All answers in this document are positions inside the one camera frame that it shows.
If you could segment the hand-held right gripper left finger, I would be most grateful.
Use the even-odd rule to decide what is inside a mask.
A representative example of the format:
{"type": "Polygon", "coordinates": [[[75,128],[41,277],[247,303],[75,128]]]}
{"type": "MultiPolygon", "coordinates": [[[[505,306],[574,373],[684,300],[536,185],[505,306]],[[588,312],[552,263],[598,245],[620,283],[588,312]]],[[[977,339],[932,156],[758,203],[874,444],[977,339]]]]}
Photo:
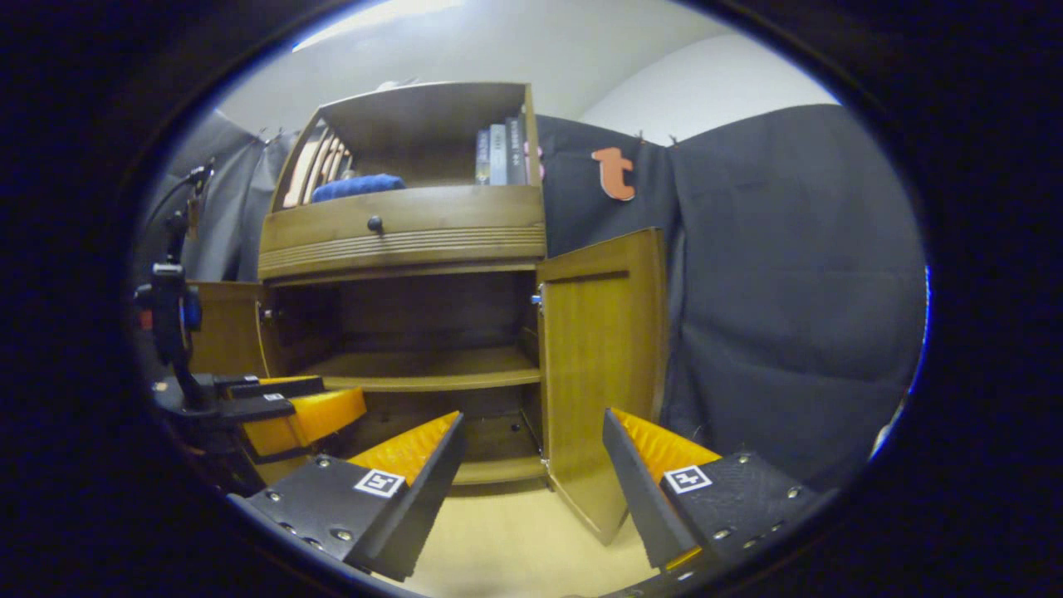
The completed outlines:
{"type": "Polygon", "coordinates": [[[466,447],[466,416],[455,411],[353,458],[317,454],[277,483],[227,501],[315,567],[403,581],[414,575],[466,447]]]}

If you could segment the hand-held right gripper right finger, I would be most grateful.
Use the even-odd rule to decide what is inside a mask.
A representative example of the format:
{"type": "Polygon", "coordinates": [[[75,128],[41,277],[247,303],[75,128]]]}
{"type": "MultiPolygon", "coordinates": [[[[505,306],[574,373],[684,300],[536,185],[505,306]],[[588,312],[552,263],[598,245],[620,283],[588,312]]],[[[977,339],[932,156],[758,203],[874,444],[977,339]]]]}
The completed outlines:
{"type": "Polygon", "coordinates": [[[608,409],[601,440],[649,565],[739,566],[773,549],[838,495],[752,451],[713,452],[646,418],[608,409]]]}

